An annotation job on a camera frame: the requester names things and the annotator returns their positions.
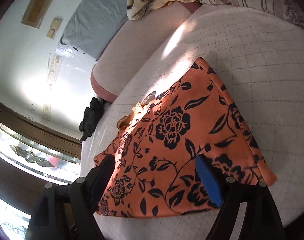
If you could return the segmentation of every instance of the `wall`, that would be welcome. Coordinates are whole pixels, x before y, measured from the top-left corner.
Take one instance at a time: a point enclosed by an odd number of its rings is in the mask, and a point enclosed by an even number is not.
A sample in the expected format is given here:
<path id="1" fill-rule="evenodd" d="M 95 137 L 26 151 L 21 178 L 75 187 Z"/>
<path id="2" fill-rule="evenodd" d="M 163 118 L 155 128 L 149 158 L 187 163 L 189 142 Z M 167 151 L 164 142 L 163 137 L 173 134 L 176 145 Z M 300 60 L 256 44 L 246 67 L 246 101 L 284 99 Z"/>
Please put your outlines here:
<path id="1" fill-rule="evenodd" d="M 77 127 L 82 120 L 82 112 L 93 95 L 89 89 L 90 76 L 89 85 L 82 94 L 75 94 L 74 84 L 65 78 L 68 68 L 65 72 L 58 72 L 57 80 L 63 81 L 56 84 L 56 90 L 50 95 L 46 82 L 55 48 L 81 0 L 53 0 L 39 29 L 21 24 L 29 2 L 15 0 L 0 22 L 0 102 L 32 121 L 77 138 L 80 136 Z M 46 34 L 54 17 L 63 22 L 52 40 Z M 86 79 L 88 71 L 82 70 L 81 65 L 81 78 Z M 43 114 L 46 100 L 53 101 L 47 118 Z"/>

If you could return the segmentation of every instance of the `orange ruffled fabric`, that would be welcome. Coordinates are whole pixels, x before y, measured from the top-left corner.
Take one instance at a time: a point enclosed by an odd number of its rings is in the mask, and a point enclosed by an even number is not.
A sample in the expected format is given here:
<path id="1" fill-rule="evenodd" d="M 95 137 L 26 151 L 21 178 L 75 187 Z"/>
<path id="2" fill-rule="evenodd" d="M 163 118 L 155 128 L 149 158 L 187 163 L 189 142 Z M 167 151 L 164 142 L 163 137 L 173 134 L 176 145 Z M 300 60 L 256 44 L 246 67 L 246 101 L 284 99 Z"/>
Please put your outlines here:
<path id="1" fill-rule="evenodd" d="M 204 154 L 213 166 L 244 184 L 276 176 L 223 82 L 202 58 L 133 119 L 108 148 L 116 168 L 98 214 L 168 217 L 216 208 L 195 169 Z"/>

